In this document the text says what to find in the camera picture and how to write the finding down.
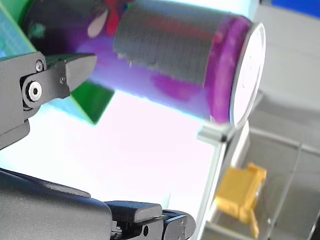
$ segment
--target yellow toy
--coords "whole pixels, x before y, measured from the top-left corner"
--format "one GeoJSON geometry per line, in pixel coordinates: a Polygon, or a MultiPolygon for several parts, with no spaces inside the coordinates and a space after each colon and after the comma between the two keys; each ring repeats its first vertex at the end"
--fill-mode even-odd
{"type": "Polygon", "coordinates": [[[256,239],[259,228],[254,209],[266,177],[267,171],[253,163],[246,169],[229,167],[214,199],[220,211],[248,224],[256,239]]]}

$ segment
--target purple can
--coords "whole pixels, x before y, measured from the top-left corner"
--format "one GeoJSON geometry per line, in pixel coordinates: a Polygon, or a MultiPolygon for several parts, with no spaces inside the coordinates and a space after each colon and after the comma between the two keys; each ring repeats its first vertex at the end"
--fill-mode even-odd
{"type": "Polygon", "coordinates": [[[259,88],[265,32],[262,24],[243,16],[172,1],[137,0],[123,15],[115,37],[88,40],[77,51],[97,54],[91,76],[95,83],[219,124],[241,126],[259,88]],[[248,53],[256,44],[256,54],[248,53]],[[256,63],[258,72],[248,72],[256,63]],[[245,82],[250,82],[246,92],[241,89],[248,86],[238,82],[244,70],[245,82]],[[245,96],[235,98],[238,89],[245,96]]]}

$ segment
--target blue object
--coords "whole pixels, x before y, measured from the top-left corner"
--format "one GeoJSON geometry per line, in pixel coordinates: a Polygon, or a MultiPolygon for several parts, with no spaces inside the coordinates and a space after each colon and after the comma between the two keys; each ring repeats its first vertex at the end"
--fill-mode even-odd
{"type": "Polygon", "coordinates": [[[320,18],[320,0],[272,0],[272,5],[320,18]]]}

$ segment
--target white wall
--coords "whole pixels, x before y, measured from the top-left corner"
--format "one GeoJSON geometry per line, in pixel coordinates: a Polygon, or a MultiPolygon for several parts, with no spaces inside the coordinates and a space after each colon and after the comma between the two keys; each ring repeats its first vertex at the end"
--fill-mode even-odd
{"type": "Polygon", "coordinates": [[[266,28],[260,89],[279,102],[320,110],[320,20],[260,5],[255,21],[266,28]]]}

